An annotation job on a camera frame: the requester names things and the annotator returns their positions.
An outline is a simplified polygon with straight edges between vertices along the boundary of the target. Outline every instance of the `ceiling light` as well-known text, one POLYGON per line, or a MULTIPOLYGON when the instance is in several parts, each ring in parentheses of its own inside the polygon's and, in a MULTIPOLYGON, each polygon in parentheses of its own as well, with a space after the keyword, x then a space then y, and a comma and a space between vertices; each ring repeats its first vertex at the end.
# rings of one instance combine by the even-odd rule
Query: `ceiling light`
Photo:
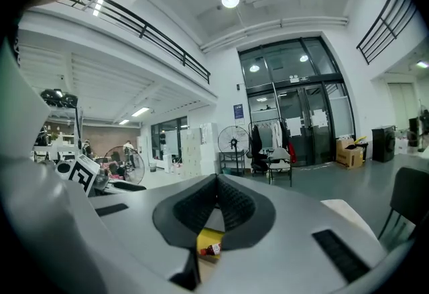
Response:
POLYGON ((251 72, 257 72, 259 70, 259 66, 251 66, 249 70, 251 72))
POLYGON ((422 61, 417 62, 416 65, 419 66, 419 67, 421 67, 421 68, 427 68, 427 67, 429 67, 429 64, 427 64, 426 62, 422 62, 422 61))
POLYGON ((139 109, 136 113, 133 114, 133 117, 138 117, 141 113, 144 113, 145 111, 148 111, 149 109, 146 107, 143 107, 142 109, 139 109))
POLYGON ((222 5, 226 8, 234 8, 239 4, 240 0, 222 0, 222 5))

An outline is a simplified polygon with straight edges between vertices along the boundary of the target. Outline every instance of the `gray floor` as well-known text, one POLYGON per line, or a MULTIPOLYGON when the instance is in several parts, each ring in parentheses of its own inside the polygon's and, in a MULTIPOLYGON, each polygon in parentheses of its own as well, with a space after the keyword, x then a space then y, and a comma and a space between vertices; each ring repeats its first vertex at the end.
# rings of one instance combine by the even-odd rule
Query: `gray floor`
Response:
MULTIPOLYGON (((372 160, 365 162, 363 167, 346 170, 336 163, 299 167, 293 169, 292 188, 286 174, 275 173, 274 186, 294 190, 313 197, 316 200, 342 199, 346 201, 378 235, 383 228, 390 211, 389 203, 393 191, 395 174, 403 166, 428 169, 428 160, 409 155, 396 155, 387 163, 372 160)), ((267 183, 268 180, 260 173, 252 177, 255 181, 267 183)), ((392 249, 407 237, 412 226, 405 226, 402 218, 393 228, 397 215, 393 213, 381 243, 392 249)))

